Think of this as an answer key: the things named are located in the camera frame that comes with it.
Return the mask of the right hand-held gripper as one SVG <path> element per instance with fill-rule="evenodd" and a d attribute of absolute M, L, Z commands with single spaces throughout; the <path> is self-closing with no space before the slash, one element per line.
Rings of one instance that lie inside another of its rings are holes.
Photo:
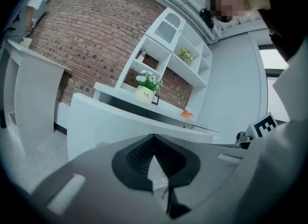
<path fill-rule="evenodd" d="M 235 144 L 241 148 L 247 149 L 249 144 L 254 140 L 261 137 L 266 137 L 278 125 L 283 122 L 277 122 L 271 112 L 268 112 L 257 121 L 250 123 L 246 131 L 241 131 L 236 135 Z"/>

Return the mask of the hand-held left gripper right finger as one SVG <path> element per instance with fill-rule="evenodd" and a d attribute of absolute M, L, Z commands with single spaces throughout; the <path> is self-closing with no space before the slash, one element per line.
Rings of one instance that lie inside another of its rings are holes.
<path fill-rule="evenodd" d="M 154 219 L 238 219 L 244 187 L 235 173 L 245 154 L 231 145 L 192 143 L 153 136 L 153 155 L 167 177 L 163 206 Z"/>

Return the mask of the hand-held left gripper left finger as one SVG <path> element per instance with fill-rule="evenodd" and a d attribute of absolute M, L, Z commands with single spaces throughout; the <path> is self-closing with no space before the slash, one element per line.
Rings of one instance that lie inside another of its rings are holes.
<path fill-rule="evenodd" d="M 31 197 L 56 224 L 162 224 L 167 221 L 151 192 L 133 190 L 112 170 L 117 151 L 137 136 L 84 152 L 46 177 Z"/>

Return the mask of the white drawer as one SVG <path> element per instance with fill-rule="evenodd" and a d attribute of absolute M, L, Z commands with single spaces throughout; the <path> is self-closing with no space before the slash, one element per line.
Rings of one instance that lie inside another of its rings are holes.
<path fill-rule="evenodd" d="M 116 143 L 128 138 L 163 134 L 196 143 L 212 143 L 219 132 L 194 127 L 176 126 L 145 118 L 81 93 L 73 95 L 67 124 L 69 160 L 93 149 L 100 143 Z"/>

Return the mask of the white side cabinet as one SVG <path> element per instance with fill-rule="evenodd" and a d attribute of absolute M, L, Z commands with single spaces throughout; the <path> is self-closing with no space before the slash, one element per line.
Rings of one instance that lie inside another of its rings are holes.
<path fill-rule="evenodd" d="M 7 40 L 4 115 L 9 135 L 25 155 L 54 133 L 58 88 L 69 69 L 15 41 Z"/>

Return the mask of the white shelf unit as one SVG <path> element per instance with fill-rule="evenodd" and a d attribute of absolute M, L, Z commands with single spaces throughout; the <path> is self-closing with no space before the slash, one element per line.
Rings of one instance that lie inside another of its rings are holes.
<path fill-rule="evenodd" d="M 179 59 L 178 52 L 181 48 L 195 54 L 195 59 L 191 62 Z M 140 51 L 146 52 L 143 62 L 136 60 Z M 167 7 L 137 44 L 115 86 L 122 88 L 130 70 L 136 72 L 148 70 L 160 79 L 165 71 L 170 69 L 192 86 L 192 93 L 186 106 L 191 109 L 193 119 L 196 121 L 205 98 L 211 61 L 212 52 L 203 39 L 184 18 Z"/>

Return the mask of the white flowers in cream pot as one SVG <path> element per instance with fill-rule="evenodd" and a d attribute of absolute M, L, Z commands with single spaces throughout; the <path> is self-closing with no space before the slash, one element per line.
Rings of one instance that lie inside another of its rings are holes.
<path fill-rule="evenodd" d="M 134 97 L 149 104 L 153 101 L 154 95 L 160 91 L 160 87 L 163 84 L 162 79 L 158 79 L 154 73 L 147 70 L 142 70 L 136 76 L 136 81 L 138 86 Z"/>

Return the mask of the yellow flowers in vase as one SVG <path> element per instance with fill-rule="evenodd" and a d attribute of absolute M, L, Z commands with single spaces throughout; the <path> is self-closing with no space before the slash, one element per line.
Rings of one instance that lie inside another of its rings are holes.
<path fill-rule="evenodd" d="M 192 54 L 189 50 L 181 48 L 178 52 L 178 57 L 184 62 L 191 62 L 195 59 L 195 54 Z"/>

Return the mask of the window with dark frame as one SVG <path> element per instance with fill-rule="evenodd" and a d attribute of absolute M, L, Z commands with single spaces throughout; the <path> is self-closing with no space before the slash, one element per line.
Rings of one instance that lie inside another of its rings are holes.
<path fill-rule="evenodd" d="M 275 91 L 273 84 L 280 74 L 288 68 L 288 64 L 276 49 L 259 47 L 268 84 L 268 112 L 271 112 L 278 123 L 290 121 L 287 111 Z"/>

